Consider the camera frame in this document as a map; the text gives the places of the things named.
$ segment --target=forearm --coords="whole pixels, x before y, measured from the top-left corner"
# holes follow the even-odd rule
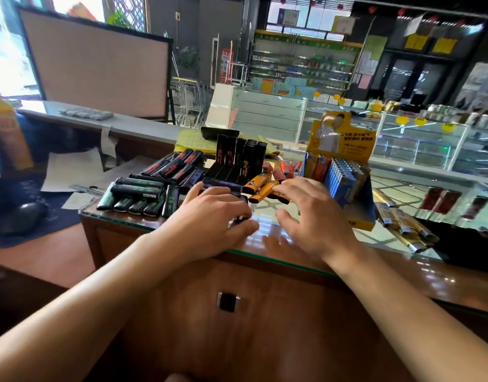
[[[168,251],[146,257],[139,238],[113,261],[0,337],[0,381],[82,380],[137,302],[183,264]]]
[[[362,248],[339,275],[419,381],[488,381],[488,344]]]

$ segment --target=wooden counter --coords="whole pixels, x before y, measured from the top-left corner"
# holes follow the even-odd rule
[[[161,221],[81,210],[101,267]],[[330,268],[262,225],[243,246],[161,284],[120,333],[133,380],[168,372],[232,381],[412,381],[360,302]],[[488,342],[488,274],[381,251],[386,262]],[[218,292],[239,295],[236,311]]]

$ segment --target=shopping cart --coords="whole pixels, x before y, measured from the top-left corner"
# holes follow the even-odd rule
[[[175,119],[179,126],[200,128],[210,105],[209,91],[203,83],[186,78],[172,78]]]

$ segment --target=hand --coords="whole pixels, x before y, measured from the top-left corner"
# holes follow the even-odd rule
[[[238,216],[250,218],[249,206],[230,194],[227,187],[210,187],[202,194],[203,183],[198,182],[187,194],[182,206],[156,231],[161,241],[173,242],[188,261],[215,256],[245,240],[259,228],[254,220],[228,228]]]
[[[359,259],[362,244],[324,185],[298,177],[283,181],[274,191],[290,197],[301,213],[297,222],[285,209],[276,211],[279,224],[294,243],[319,255],[335,271],[347,270]]]

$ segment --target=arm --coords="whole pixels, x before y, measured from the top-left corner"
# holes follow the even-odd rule
[[[0,337],[0,382],[82,380],[162,279],[258,230],[253,220],[228,229],[234,217],[251,216],[249,206],[228,188],[198,196],[202,187],[197,184],[159,229]]]
[[[279,210],[281,226],[342,278],[414,378],[488,381],[488,344],[364,247],[322,184],[299,178],[275,190],[289,196],[301,212],[298,223]]]

